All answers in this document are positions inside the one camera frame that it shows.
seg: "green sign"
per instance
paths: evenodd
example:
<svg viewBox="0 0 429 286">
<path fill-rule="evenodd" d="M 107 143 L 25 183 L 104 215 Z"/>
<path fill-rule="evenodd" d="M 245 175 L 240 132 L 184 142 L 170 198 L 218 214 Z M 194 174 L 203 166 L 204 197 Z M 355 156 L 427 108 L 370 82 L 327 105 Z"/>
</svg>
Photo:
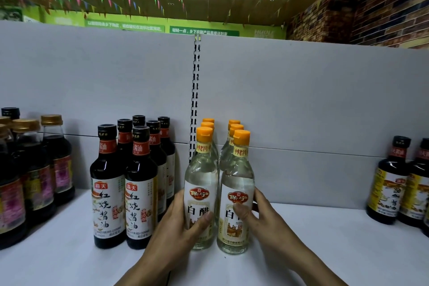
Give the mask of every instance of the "green sign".
<svg viewBox="0 0 429 286">
<path fill-rule="evenodd" d="M 104 27 L 104 28 L 114 28 L 117 30 L 127 30 L 127 31 L 144 31 L 144 32 L 165 32 L 164 25 L 157 24 L 140 24 L 140 23 L 130 23 L 130 22 L 116 22 L 116 21 L 107 21 L 107 20 L 98 20 L 98 19 L 86 19 L 86 27 Z"/>
<path fill-rule="evenodd" d="M 240 36 L 239 31 L 217 30 L 212 28 L 196 28 L 183 26 L 170 26 L 170 33 L 174 34 L 204 34 L 204 35 L 227 35 Z"/>
</svg>

